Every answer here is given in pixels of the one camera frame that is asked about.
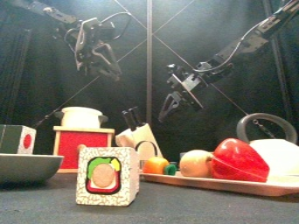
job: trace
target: gray bowl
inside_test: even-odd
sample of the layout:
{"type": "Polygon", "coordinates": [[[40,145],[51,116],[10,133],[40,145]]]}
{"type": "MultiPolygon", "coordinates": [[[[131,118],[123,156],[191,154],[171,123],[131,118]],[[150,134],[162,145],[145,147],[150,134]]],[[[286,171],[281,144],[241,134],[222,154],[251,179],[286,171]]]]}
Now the gray bowl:
{"type": "Polygon", "coordinates": [[[0,153],[0,184],[42,182],[62,166],[65,156],[0,153]]]}

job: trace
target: gray table surface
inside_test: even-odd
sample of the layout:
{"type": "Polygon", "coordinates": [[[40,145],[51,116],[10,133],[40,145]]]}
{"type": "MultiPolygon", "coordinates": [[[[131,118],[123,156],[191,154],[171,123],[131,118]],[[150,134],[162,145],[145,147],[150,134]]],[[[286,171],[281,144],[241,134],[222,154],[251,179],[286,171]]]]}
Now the gray table surface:
{"type": "Polygon", "coordinates": [[[0,223],[299,223],[299,194],[254,196],[142,181],[127,207],[78,205],[77,174],[0,185],[0,223]]]}

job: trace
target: small orange fruit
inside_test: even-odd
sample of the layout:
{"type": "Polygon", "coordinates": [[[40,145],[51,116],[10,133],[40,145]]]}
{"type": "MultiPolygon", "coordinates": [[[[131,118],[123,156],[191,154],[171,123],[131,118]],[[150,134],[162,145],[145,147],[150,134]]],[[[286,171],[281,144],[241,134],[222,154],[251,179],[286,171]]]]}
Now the small orange fruit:
{"type": "Polygon", "coordinates": [[[169,160],[163,157],[151,157],[145,162],[143,172],[153,174],[165,174],[165,167],[170,164],[169,160]]]}

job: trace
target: cable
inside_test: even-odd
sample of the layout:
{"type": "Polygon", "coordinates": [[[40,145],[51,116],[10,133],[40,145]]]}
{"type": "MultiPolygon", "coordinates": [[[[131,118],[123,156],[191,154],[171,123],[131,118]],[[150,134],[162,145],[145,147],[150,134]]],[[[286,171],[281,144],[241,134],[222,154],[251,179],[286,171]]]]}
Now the cable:
{"type": "Polygon", "coordinates": [[[127,27],[129,27],[130,22],[131,22],[131,19],[133,19],[133,17],[131,17],[131,13],[130,13],[129,11],[126,11],[126,12],[119,12],[119,13],[111,15],[110,17],[107,17],[107,18],[106,18],[105,20],[102,20],[102,22],[101,22],[102,24],[105,24],[110,19],[113,19],[114,17],[117,17],[117,16],[119,16],[119,15],[127,15],[127,16],[129,16],[129,20],[127,20],[127,22],[126,22],[126,27],[125,27],[123,31],[121,32],[121,34],[119,34],[117,37],[113,38],[113,40],[119,39],[119,38],[125,35],[125,33],[126,33],[126,31],[127,31],[127,27]]]}

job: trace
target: toy kitchen item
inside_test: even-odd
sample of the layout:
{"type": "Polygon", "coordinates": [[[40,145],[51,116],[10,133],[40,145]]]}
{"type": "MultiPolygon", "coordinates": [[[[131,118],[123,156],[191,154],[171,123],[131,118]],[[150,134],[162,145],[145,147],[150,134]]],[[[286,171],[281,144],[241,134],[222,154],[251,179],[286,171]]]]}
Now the toy kitchen item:
{"type": "Polygon", "coordinates": [[[69,107],[55,112],[60,118],[60,126],[73,128],[99,129],[101,124],[109,121],[103,113],[94,108],[69,107]]]}
{"type": "Polygon", "coordinates": [[[299,175],[299,147],[297,145],[297,131],[294,126],[283,118],[257,113],[247,115],[238,123],[238,138],[250,143],[270,166],[269,177],[282,175],[299,175]],[[261,139],[249,141],[246,127],[249,122],[266,119],[278,124],[286,134],[286,139],[261,139]]]}
{"type": "Polygon", "coordinates": [[[154,132],[149,123],[142,122],[138,107],[123,111],[123,117],[126,118],[129,129],[117,135],[117,145],[137,148],[138,144],[143,142],[138,147],[141,161],[146,161],[154,156],[162,157],[163,153],[155,141],[154,132]]]}
{"type": "Polygon", "coordinates": [[[55,115],[60,118],[60,126],[54,127],[54,155],[65,156],[59,172],[78,172],[81,146],[111,146],[115,130],[101,128],[109,118],[94,108],[69,107],[55,115]]]}
{"type": "Polygon", "coordinates": [[[139,192],[139,157],[130,147],[83,148],[79,152],[77,202],[126,207],[139,192]]]}
{"type": "Polygon", "coordinates": [[[55,126],[54,155],[65,156],[59,173],[78,172],[81,147],[110,147],[114,129],[83,129],[55,126]]]}
{"type": "Polygon", "coordinates": [[[22,125],[0,125],[0,153],[34,154],[36,130],[22,125]]]}

